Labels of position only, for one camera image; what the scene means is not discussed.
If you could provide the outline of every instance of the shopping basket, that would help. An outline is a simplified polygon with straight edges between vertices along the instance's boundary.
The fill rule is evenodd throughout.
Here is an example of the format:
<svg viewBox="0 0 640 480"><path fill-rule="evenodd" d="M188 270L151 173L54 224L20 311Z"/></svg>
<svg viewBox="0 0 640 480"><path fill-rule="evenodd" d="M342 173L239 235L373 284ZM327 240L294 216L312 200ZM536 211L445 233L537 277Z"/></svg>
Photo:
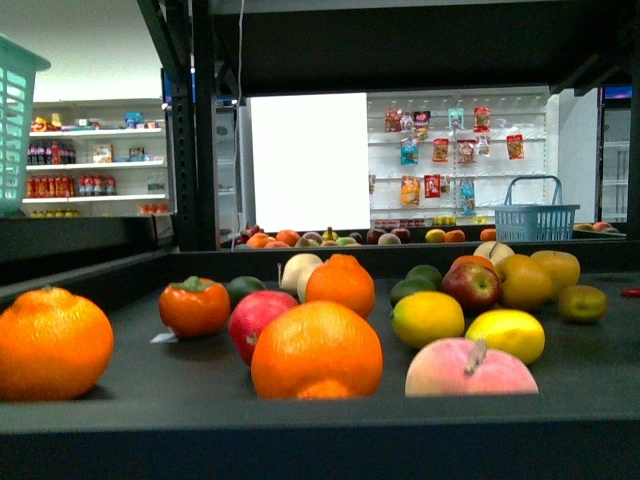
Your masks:
<svg viewBox="0 0 640 480"><path fill-rule="evenodd" d="M521 180L552 179L556 187L551 205L513 205L511 192ZM580 205L562 205L562 183L553 175L525 175L514 178L504 205L495 207L496 237L500 242L570 240L573 219Z"/></svg>
<svg viewBox="0 0 640 480"><path fill-rule="evenodd" d="M26 188L36 72L51 64L0 34L0 217L16 212Z"/></svg>

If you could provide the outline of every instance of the lemon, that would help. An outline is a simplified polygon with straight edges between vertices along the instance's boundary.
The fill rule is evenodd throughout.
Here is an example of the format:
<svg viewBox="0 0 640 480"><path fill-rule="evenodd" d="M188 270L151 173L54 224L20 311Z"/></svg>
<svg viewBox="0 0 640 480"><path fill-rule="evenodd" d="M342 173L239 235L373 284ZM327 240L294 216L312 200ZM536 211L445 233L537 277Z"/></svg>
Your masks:
<svg viewBox="0 0 640 480"><path fill-rule="evenodd" d="M428 343L464 333L464 314L458 301L442 292L407 295L393 308L391 327L398 338L420 349Z"/></svg>
<svg viewBox="0 0 640 480"><path fill-rule="evenodd" d="M498 309L484 312L471 322L465 337L484 339L488 348L502 350L529 365L544 350L544 328L530 313L522 310Z"/></svg>

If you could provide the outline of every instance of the orange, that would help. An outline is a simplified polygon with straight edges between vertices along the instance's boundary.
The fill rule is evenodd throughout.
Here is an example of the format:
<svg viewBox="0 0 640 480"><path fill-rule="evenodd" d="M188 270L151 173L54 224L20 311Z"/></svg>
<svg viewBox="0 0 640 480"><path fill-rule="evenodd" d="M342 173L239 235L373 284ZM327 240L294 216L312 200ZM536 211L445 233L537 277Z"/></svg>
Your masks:
<svg viewBox="0 0 640 480"><path fill-rule="evenodd" d="M284 242L290 247L295 247L298 240L300 240L300 234L295 230L280 230L276 235L276 240Z"/></svg>
<svg viewBox="0 0 640 480"><path fill-rule="evenodd" d="M466 235L462 230L449 230L444 234L445 243L464 242Z"/></svg>
<svg viewBox="0 0 640 480"><path fill-rule="evenodd" d="M382 347L371 325L324 300L293 307L269 323L251 361L260 398L371 396L382 370Z"/></svg>
<svg viewBox="0 0 640 480"><path fill-rule="evenodd" d="M253 248L264 248L267 243L272 241L266 233L258 232L251 235L249 240L247 240L247 245Z"/></svg>
<svg viewBox="0 0 640 480"><path fill-rule="evenodd" d="M493 270L493 262L491 262L491 260L489 260L486 257L481 257L480 255L462 255L462 256L456 258L453 261L453 263L451 264L450 268L453 268L455 265L458 265L458 264L464 263L464 262L479 263L479 264L484 265L485 267Z"/></svg>
<svg viewBox="0 0 640 480"><path fill-rule="evenodd" d="M280 240L271 240L267 243L264 248L289 248L290 245L280 241Z"/></svg>
<svg viewBox="0 0 640 480"><path fill-rule="evenodd" d="M481 242L490 242L491 240L495 240L495 239L496 239L495 228L485 228L480 232Z"/></svg>
<svg viewBox="0 0 640 480"><path fill-rule="evenodd" d="M0 400L70 400L107 369L113 330L90 300L62 288L23 293L0 316Z"/></svg>
<svg viewBox="0 0 640 480"><path fill-rule="evenodd" d="M332 300L367 318L376 303L375 284L356 257L334 253L309 277L305 300Z"/></svg>

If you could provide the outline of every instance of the green basket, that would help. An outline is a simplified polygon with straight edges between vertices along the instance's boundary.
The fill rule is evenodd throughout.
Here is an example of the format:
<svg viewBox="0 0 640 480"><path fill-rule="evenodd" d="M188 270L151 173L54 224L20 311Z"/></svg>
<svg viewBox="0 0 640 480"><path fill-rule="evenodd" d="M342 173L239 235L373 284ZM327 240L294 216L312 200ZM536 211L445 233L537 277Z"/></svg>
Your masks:
<svg viewBox="0 0 640 480"><path fill-rule="evenodd" d="M51 63L0 34L0 216L25 195L36 72Z"/></svg>
<svg viewBox="0 0 640 480"><path fill-rule="evenodd" d="M511 192L521 180L551 179L556 183L552 205L513 205ZM496 238L500 242L570 240L580 205L562 205L562 183L553 175L526 175L514 178L504 205L495 207Z"/></svg>

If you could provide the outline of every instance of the packaged snack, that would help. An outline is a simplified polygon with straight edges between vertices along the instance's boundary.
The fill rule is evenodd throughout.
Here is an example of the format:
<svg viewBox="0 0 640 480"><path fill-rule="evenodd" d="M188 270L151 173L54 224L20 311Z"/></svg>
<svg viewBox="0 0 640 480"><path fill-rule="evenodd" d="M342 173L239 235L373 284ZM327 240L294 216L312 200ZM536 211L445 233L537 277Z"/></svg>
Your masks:
<svg viewBox="0 0 640 480"><path fill-rule="evenodd" d="M424 198L440 197L440 175L424 176Z"/></svg>
<svg viewBox="0 0 640 480"><path fill-rule="evenodd" d="M385 132L401 132L402 125L400 120L402 119L401 108L387 108L387 115L384 123Z"/></svg>
<svg viewBox="0 0 640 480"><path fill-rule="evenodd" d="M449 139L436 138L433 141L433 161L448 162L449 161Z"/></svg>
<svg viewBox="0 0 640 480"><path fill-rule="evenodd" d="M400 128L403 132L412 132L413 131L413 115L411 112L404 112L402 118L400 119Z"/></svg>
<svg viewBox="0 0 640 480"><path fill-rule="evenodd" d="M509 160L521 160L524 158L522 134L507 135L507 151L509 152Z"/></svg>
<svg viewBox="0 0 640 480"><path fill-rule="evenodd" d="M482 157L491 156L491 141L487 135L478 135L476 137L476 150L478 155Z"/></svg>
<svg viewBox="0 0 640 480"><path fill-rule="evenodd" d="M413 112L414 136L418 141L424 141L429 136L429 120L431 112Z"/></svg>
<svg viewBox="0 0 640 480"><path fill-rule="evenodd" d="M458 163L474 163L475 146L475 140L458 140Z"/></svg>
<svg viewBox="0 0 640 480"><path fill-rule="evenodd" d="M409 137L400 144L400 165L417 165L420 148L415 138Z"/></svg>
<svg viewBox="0 0 640 480"><path fill-rule="evenodd" d="M403 205L420 205L420 180L413 175L403 175L400 190Z"/></svg>
<svg viewBox="0 0 640 480"><path fill-rule="evenodd" d="M460 181L460 198L462 199L462 213L473 215L476 212L476 195L472 178L463 178Z"/></svg>
<svg viewBox="0 0 640 480"><path fill-rule="evenodd" d="M449 128L452 130L464 128L464 108L455 107L449 109Z"/></svg>
<svg viewBox="0 0 640 480"><path fill-rule="evenodd" d="M488 132L491 129L491 109L476 107L473 109L473 131Z"/></svg>

